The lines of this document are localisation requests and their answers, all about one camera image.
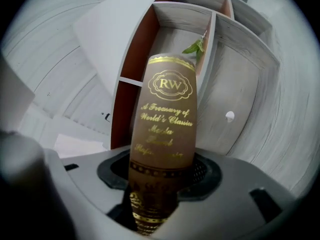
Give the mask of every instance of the white wall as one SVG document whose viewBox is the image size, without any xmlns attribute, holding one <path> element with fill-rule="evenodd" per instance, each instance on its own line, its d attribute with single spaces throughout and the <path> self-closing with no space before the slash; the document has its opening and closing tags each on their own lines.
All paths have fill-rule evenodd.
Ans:
<svg viewBox="0 0 320 240">
<path fill-rule="evenodd" d="M 89 81 L 96 71 L 73 31 L 101 1 L 28 0 L 2 40 L 3 56 L 35 94 L 18 130 L 45 148 L 54 147 L 59 133 L 108 142 L 111 100 L 99 79 Z"/>
</svg>

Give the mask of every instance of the black slot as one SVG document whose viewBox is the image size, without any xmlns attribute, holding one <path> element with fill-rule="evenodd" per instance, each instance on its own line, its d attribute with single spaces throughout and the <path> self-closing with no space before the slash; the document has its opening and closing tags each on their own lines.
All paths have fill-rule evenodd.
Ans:
<svg viewBox="0 0 320 240">
<path fill-rule="evenodd" d="M 129 197 L 130 193 L 131 189 L 128 186 L 124 191 L 122 203 L 113 207 L 113 209 L 109 211 L 106 215 L 118 222 L 119 224 L 121 224 L 122 226 L 132 231 L 137 231 L 137 224 L 132 215 L 132 207 Z"/>
<path fill-rule="evenodd" d="M 77 165 L 77 164 L 75 164 L 75 163 L 71 163 L 71 164 L 65 165 L 65 166 L 64 166 L 64 169 L 65 169 L 66 171 L 71 171 L 71 170 L 76 169 L 76 168 L 78 168 L 78 167 L 79 167 L 79 165 Z"/>
<path fill-rule="evenodd" d="M 254 189 L 250 192 L 250 196 L 258 206 L 266 223 L 272 221 L 282 212 L 281 208 L 264 189 Z"/>
</svg>

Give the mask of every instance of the brown label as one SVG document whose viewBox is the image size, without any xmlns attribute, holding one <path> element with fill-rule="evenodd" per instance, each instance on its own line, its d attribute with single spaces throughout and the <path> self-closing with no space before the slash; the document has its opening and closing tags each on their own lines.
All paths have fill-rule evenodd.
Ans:
<svg viewBox="0 0 320 240">
<path fill-rule="evenodd" d="M 186 185 L 193 163 L 196 126 L 194 65 L 181 55 L 151 57 L 130 151 L 129 183 L 140 204 L 131 204 L 136 222 L 161 224 L 175 209 L 176 193 Z"/>
</svg>

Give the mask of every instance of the gold emblem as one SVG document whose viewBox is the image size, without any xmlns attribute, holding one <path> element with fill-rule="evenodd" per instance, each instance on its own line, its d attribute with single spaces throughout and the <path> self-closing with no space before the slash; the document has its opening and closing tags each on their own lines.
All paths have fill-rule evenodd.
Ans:
<svg viewBox="0 0 320 240">
<path fill-rule="evenodd" d="M 156 73 L 148 82 L 150 92 L 166 101 L 188 99 L 193 93 L 189 80 L 175 70 Z"/>
</svg>

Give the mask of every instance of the green leaf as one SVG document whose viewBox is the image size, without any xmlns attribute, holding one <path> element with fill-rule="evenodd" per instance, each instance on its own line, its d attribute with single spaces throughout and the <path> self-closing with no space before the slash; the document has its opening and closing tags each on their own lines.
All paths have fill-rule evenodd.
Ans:
<svg viewBox="0 0 320 240">
<path fill-rule="evenodd" d="M 204 54 L 204 52 L 201 51 L 200 49 L 196 51 L 196 63 L 198 63 L 200 61 L 203 54 Z"/>
<path fill-rule="evenodd" d="M 199 50 L 199 46 L 197 44 L 198 41 L 196 41 L 195 43 L 191 44 L 187 49 L 185 49 L 182 53 L 183 54 L 191 54 L 196 52 L 197 50 Z"/>
<path fill-rule="evenodd" d="M 199 49 L 201 50 L 201 52 L 204 52 L 205 49 L 203 47 L 203 43 L 204 43 L 204 40 L 203 39 L 200 39 L 198 40 L 199 42 L 197 42 L 197 46 L 199 47 Z"/>
</svg>

